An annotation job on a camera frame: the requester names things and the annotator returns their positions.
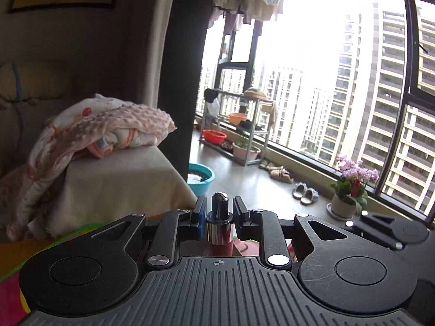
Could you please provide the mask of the orange table cloth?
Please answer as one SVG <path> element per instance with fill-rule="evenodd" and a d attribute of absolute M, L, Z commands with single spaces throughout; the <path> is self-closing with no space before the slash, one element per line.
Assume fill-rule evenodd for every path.
<path fill-rule="evenodd" d="M 55 242 L 55 239 L 32 238 L 1 244 L 1 277 L 9 275 L 19 264 Z"/>

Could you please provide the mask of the colourful duck play mat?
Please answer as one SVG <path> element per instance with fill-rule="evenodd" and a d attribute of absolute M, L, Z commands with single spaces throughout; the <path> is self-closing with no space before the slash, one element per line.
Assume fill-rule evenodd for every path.
<path fill-rule="evenodd" d="M 22 294 L 19 287 L 19 272 L 22 266 L 33 256 L 57 246 L 63 242 L 67 242 L 73 238 L 84 235 L 86 233 L 90 233 L 97 228 L 102 226 L 101 223 L 93 223 L 87 224 L 78 230 L 62 237 L 59 239 L 55 239 L 51 244 L 46 245 L 43 249 L 39 249 L 36 252 L 33 252 L 27 260 L 21 262 L 16 267 L 7 272 L 4 276 L 1 277 L 1 325 L 16 325 L 19 321 L 21 321 L 25 316 L 30 313 L 29 306 L 27 305 L 27 301 Z"/>

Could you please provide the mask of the metal balcony shelf rack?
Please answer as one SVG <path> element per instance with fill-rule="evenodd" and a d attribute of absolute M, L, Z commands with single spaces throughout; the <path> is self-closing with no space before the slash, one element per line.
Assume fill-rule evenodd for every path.
<path fill-rule="evenodd" d="M 229 122 L 230 113 L 248 116 L 239 125 Z M 268 148 L 274 125 L 276 106 L 261 90 L 249 88 L 232 93 L 219 88 L 203 92 L 203 115 L 199 125 L 199 141 L 242 166 L 261 163 Z M 220 145 L 203 139 L 203 130 L 216 130 L 227 135 Z"/>

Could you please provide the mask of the pink white floral blanket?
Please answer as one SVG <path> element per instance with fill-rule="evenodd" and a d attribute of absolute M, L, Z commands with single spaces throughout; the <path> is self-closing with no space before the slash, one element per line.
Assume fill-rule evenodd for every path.
<path fill-rule="evenodd" d="M 20 240 L 35 204 L 84 150 L 98 159 L 113 151 L 157 146 L 176 126 L 163 110 L 100 94 L 84 99 L 46 122 L 27 162 L 1 178 L 1 224 Z"/>

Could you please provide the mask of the orange plastic basin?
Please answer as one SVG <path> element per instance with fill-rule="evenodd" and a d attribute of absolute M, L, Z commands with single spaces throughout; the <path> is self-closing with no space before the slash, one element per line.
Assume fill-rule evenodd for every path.
<path fill-rule="evenodd" d="M 244 113 L 230 113 L 229 122 L 234 125 L 239 125 L 240 122 L 245 121 L 248 116 Z"/>

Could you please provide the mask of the teal plastic basin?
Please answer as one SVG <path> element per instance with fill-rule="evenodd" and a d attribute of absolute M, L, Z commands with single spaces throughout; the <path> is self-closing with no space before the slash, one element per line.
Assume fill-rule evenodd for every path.
<path fill-rule="evenodd" d="M 215 174 L 208 166 L 200 163 L 189 164 L 187 184 L 196 196 L 205 196 L 214 179 Z"/>

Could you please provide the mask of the beige shoes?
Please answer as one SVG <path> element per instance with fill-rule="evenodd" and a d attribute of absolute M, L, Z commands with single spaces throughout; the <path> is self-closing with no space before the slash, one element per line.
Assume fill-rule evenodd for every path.
<path fill-rule="evenodd" d="M 267 171 L 269 177 L 273 180 L 279 181 L 281 183 L 293 183 L 293 177 L 291 173 L 284 167 L 275 165 L 272 162 L 262 161 L 259 168 Z"/>

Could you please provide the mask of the beige rolled pillow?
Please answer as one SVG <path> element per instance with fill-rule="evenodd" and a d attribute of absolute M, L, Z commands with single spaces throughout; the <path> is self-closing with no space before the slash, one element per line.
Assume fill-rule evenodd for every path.
<path fill-rule="evenodd" d="M 1 66 L 1 104 L 28 99 L 57 99 L 74 89 L 72 73 L 65 62 L 35 60 Z"/>

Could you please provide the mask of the beige covered sofa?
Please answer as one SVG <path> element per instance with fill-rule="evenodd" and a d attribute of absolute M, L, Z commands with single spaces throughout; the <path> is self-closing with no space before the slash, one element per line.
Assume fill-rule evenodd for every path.
<path fill-rule="evenodd" d="M 1 178 L 27 162 L 46 122 L 75 104 L 71 95 L 1 104 Z M 118 149 L 101 159 L 84 150 L 39 198 L 21 239 L 57 238 L 87 224 L 194 204 L 195 194 L 159 145 Z"/>

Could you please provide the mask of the red plastic basin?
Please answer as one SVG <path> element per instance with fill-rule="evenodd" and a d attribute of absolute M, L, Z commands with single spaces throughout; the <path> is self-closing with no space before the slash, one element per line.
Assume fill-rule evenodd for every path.
<path fill-rule="evenodd" d="M 227 135 L 225 133 L 216 131 L 216 130 L 208 130 L 205 129 L 202 132 L 203 139 L 211 144 L 214 144 L 216 146 L 220 146 L 227 138 Z"/>

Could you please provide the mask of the dark red chrome bottle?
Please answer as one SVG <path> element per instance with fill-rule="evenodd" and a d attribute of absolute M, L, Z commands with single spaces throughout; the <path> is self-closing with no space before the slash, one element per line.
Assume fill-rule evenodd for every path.
<path fill-rule="evenodd" d="M 233 255 L 233 223 L 228 195 L 224 192 L 214 193 L 211 211 L 206 216 L 207 240 L 211 255 L 224 257 Z"/>

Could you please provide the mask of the potted pink flower plant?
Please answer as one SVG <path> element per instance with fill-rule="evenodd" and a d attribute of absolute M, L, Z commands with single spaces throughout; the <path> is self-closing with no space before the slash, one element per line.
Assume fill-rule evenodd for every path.
<path fill-rule="evenodd" d="M 340 174 L 335 183 L 331 184 L 334 196 L 330 203 L 330 212 L 340 219 L 352 219 L 359 215 L 367 205 L 368 183 L 377 183 L 377 169 L 364 168 L 362 161 L 354 161 L 347 156 L 339 156 L 337 168 Z"/>

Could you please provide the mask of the grey slipper pair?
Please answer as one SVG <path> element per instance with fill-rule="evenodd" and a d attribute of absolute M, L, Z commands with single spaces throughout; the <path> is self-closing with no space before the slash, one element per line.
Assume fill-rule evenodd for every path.
<path fill-rule="evenodd" d="M 308 188 L 305 183 L 297 183 L 292 195 L 305 206 L 312 205 L 319 199 L 319 193 L 313 188 Z"/>

